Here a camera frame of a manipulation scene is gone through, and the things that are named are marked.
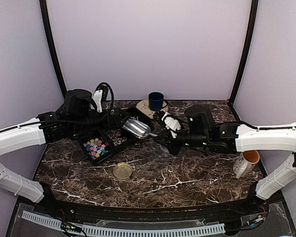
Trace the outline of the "clear plastic jar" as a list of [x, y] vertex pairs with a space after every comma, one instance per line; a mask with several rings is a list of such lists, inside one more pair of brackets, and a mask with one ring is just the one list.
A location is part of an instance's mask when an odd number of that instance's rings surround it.
[[167, 152], [167, 153], [169, 152], [168, 149], [167, 149], [166, 147], [164, 147], [164, 146], [162, 146], [162, 145], [159, 145], [159, 146], [160, 146], [160, 149], [161, 149], [162, 151]]

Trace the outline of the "metal scoop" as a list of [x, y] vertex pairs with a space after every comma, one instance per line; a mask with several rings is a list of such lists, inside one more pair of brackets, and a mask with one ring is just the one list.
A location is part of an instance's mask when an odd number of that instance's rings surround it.
[[151, 132], [151, 128], [141, 121], [129, 118], [122, 127], [124, 130], [130, 132], [138, 139], [146, 139], [148, 137], [157, 137], [157, 134]]

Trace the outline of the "black three-compartment candy tray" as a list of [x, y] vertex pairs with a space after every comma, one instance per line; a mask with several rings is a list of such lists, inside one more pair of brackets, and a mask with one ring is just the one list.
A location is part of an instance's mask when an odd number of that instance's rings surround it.
[[[125, 110], [130, 114], [130, 119], [141, 121], [148, 125], [151, 130], [154, 130], [151, 119], [137, 108], [132, 107]], [[104, 124], [100, 126], [99, 130], [88, 133], [88, 136], [78, 141], [83, 153], [94, 166], [125, 150], [139, 140], [123, 128], [108, 129], [108, 117], [102, 122]]]

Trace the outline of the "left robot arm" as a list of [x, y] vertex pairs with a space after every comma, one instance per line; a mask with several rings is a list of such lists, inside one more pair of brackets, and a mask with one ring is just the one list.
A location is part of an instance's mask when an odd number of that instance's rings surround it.
[[[82, 139], [99, 130], [122, 128], [129, 115], [119, 108], [101, 108], [92, 93], [69, 90], [64, 103], [55, 112], [40, 114], [24, 123], [0, 130], [0, 156], [31, 146], [50, 144], [65, 138]], [[0, 163], [0, 188], [16, 196], [39, 203], [49, 215], [56, 215], [60, 205], [47, 184], [31, 181]]]

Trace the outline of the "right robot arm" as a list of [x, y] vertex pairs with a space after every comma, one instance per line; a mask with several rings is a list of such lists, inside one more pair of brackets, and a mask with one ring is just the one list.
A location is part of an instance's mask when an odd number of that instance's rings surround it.
[[182, 147], [203, 148], [213, 153], [235, 154], [254, 150], [290, 151], [286, 161], [251, 187], [251, 196], [242, 202], [242, 210], [253, 214], [261, 200], [269, 199], [278, 190], [296, 179], [296, 122], [275, 126], [253, 126], [244, 121], [216, 124], [205, 106], [191, 106], [185, 110], [186, 124], [164, 111], [153, 118], [166, 131], [154, 141], [177, 155]]

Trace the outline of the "beige ceramic plate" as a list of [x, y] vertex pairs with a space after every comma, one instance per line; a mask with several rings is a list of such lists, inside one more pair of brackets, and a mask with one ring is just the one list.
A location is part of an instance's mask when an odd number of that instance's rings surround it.
[[[148, 99], [138, 102], [136, 105], [136, 108], [140, 112], [142, 112], [144, 115], [148, 116], [150, 119], [153, 119], [153, 115], [156, 113], [156, 111], [150, 110], [149, 105], [148, 105]], [[169, 113], [168, 110], [169, 110], [169, 106], [167, 106], [166, 108], [161, 109], [159, 111], [168, 114]]]

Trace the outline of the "dark blue mug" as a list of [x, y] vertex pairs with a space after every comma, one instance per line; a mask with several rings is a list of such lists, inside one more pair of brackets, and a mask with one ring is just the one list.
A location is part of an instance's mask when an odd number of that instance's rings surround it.
[[161, 92], [151, 92], [148, 95], [148, 105], [150, 110], [159, 111], [168, 106], [168, 101], [164, 99], [164, 95]]

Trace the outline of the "gold jar lid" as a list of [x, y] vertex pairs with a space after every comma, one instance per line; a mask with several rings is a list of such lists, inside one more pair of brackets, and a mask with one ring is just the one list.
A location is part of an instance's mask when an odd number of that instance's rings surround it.
[[118, 179], [127, 179], [129, 178], [133, 173], [133, 168], [125, 162], [118, 163], [113, 168], [113, 174]]

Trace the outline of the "white mug yellow inside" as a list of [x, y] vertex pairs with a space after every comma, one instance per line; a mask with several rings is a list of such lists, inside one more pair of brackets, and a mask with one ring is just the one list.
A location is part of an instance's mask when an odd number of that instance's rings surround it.
[[245, 177], [259, 162], [260, 156], [257, 151], [242, 152], [233, 165], [236, 179]]

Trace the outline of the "left black frame post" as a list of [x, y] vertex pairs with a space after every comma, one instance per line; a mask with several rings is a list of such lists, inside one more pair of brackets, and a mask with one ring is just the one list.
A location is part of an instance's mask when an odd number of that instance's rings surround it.
[[62, 70], [60, 67], [59, 60], [58, 60], [58, 55], [56, 52], [55, 42], [54, 42], [54, 38], [53, 38], [53, 33], [52, 33], [52, 28], [51, 28], [49, 13], [48, 13], [47, 1], [46, 0], [39, 0], [39, 4], [40, 4], [41, 17], [42, 17], [42, 21], [43, 21], [43, 27], [44, 27], [44, 31], [45, 31], [45, 36], [46, 36], [46, 40], [47, 40], [47, 45], [48, 45], [50, 57], [52, 60], [54, 71], [55, 71], [57, 83], [59, 85], [62, 96], [64, 98], [66, 95], [66, 92], [67, 92], [67, 87], [65, 85], [65, 81], [64, 81], [64, 78], [62, 75]]

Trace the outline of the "black frame post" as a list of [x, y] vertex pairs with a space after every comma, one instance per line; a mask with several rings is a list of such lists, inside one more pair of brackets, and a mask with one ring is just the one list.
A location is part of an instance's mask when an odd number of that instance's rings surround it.
[[50, 57], [52, 60], [54, 71], [55, 71], [57, 83], [59, 85], [62, 96], [64, 98], [66, 95], [66, 92], [67, 92], [67, 87], [65, 85], [65, 81], [64, 81], [64, 78], [62, 75], [62, 70], [60, 67], [59, 60], [58, 60], [58, 55], [56, 52], [55, 42], [54, 42], [54, 38], [53, 38], [53, 33], [52, 33], [52, 28], [51, 28], [49, 13], [48, 13], [47, 1], [46, 0], [39, 0], [39, 4], [40, 4], [41, 17], [42, 17], [42, 21], [43, 21], [43, 27], [44, 27], [44, 31], [45, 31], [45, 36], [46, 36], [46, 40], [47, 40], [47, 45], [48, 45]]
[[237, 74], [235, 77], [234, 85], [233, 85], [233, 88], [232, 88], [232, 91], [230, 94], [230, 98], [228, 100], [229, 103], [232, 105], [234, 104], [234, 102], [236, 100], [236, 97], [237, 97], [237, 94], [238, 94], [238, 91], [240, 88], [240, 84], [242, 81], [242, 77], [244, 74], [244, 70], [246, 67], [247, 59], [249, 56], [249, 51], [250, 51], [250, 47], [251, 47], [251, 42], [252, 42], [252, 37], [253, 37], [253, 33], [254, 33], [257, 12], [258, 12], [258, 5], [259, 5], [258, 0], [251, 1], [251, 8], [250, 8], [250, 14], [249, 14], [249, 20], [248, 20], [248, 25], [247, 25], [247, 30], [246, 30], [244, 46], [243, 46]]

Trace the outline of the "right black frame post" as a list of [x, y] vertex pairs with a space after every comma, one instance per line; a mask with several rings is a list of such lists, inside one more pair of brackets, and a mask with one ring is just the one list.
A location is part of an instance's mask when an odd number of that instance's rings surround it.
[[251, 1], [251, 8], [250, 8], [250, 14], [249, 14], [249, 20], [248, 20], [248, 25], [247, 25], [247, 30], [246, 30], [244, 46], [243, 46], [237, 74], [235, 77], [234, 85], [233, 85], [233, 88], [232, 88], [232, 91], [230, 94], [230, 98], [228, 100], [229, 103], [232, 105], [234, 104], [234, 102], [236, 100], [236, 97], [237, 97], [237, 94], [238, 94], [238, 91], [240, 88], [240, 84], [242, 81], [242, 77], [244, 74], [244, 70], [246, 67], [247, 59], [249, 56], [249, 51], [250, 51], [250, 47], [251, 47], [251, 42], [252, 42], [252, 37], [253, 37], [253, 33], [254, 33], [257, 12], [258, 12], [258, 5], [259, 5], [258, 0]]

